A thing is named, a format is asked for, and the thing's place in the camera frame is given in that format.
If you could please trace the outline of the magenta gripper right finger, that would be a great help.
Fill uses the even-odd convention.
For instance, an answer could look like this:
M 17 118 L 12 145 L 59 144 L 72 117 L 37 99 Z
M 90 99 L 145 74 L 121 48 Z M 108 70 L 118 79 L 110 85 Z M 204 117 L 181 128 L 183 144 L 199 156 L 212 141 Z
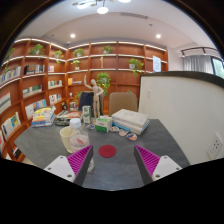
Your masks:
M 158 156 L 138 145 L 134 146 L 134 156 L 145 185 L 181 170 L 169 156 Z

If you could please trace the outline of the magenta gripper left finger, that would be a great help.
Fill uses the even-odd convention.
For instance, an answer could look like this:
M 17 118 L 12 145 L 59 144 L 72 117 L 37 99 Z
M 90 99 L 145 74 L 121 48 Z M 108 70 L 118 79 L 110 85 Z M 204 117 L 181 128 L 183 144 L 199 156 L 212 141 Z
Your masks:
M 68 157 L 58 156 L 44 168 L 56 176 L 81 186 L 87 174 L 90 160 L 93 157 L 93 146 L 89 145 Z

